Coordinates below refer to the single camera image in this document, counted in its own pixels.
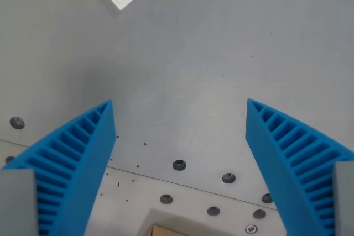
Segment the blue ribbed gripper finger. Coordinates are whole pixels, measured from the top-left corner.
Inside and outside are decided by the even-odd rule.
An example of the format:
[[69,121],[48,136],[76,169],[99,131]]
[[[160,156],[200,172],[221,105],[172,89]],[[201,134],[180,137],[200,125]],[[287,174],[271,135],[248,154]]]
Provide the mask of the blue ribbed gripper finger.
[[288,235],[335,235],[334,165],[353,151],[270,106],[247,100],[246,141]]
[[84,235],[115,141],[113,106],[108,100],[4,166],[34,171],[39,235]]

